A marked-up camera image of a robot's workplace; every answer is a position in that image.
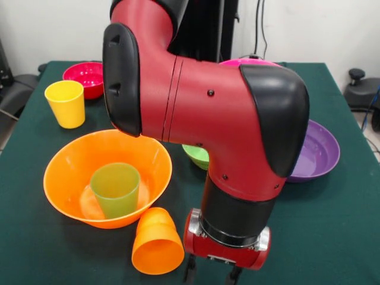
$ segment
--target upside-down cup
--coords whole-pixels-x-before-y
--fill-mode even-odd
[[[132,250],[134,267],[149,275],[173,271],[185,257],[181,239],[169,213],[148,209],[140,218]]]

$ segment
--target white wall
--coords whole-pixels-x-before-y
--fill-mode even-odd
[[[51,60],[101,60],[111,0],[0,0],[0,39],[15,75]]]
[[[256,4],[240,0],[235,57],[254,50]],[[340,88],[348,82],[351,67],[380,77],[379,12],[379,0],[266,0],[266,59],[326,62]],[[259,55],[263,48],[260,39]]]
[[[0,0],[0,38],[14,74],[36,73],[52,59],[100,60],[110,3]],[[254,49],[255,8],[256,0],[240,0],[233,56]],[[351,67],[380,76],[379,11],[380,0],[266,0],[266,58],[326,62],[340,87]]]

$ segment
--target green bowl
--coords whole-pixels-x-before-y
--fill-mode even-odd
[[[192,145],[182,144],[183,150],[190,157],[190,159],[203,170],[208,169],[208,152],[201,147],[193,147]]]

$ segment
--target table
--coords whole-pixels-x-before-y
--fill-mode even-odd
[[[148,276],[131,264],[136,223],[101,230],[57,212],[43,193],[45,167],[65,144],[111,128],[103,99],[86,102],[77,129],[56,123],[43,92],[73,62],[51,62],[0,156],[0,280],[2,284],[182,284],[185,262],[172,273]],[[380,168],[324,64],[284,63],[308,87],[311,119],[326,126],[341,147],[329,174],[287,184],[268,222],[271,253],[249,284],[379,284]],[[199,207],[205,172],[179,145],[164,144],[173,160],[169,187],[156,206],[166,208],[182,235]],[[224,284],[231,267],[197,259],[196,284]]]

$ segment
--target pink bowl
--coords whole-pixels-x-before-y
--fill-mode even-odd
[[[223,61],[220,64],[229,65],[231,67],[238,67],[240,64],[257,64],[257,65],[272,65],[278,67],[278,64],[274,64],[270,61],[263,61],[262,59],[253,59],[253,58],[237,58],[230,59],[229,61]]]
[[[63,78],[81,83],[85,99],[95,99],[103,94],[103,64],[100,62],[75,64],[66,69]]]

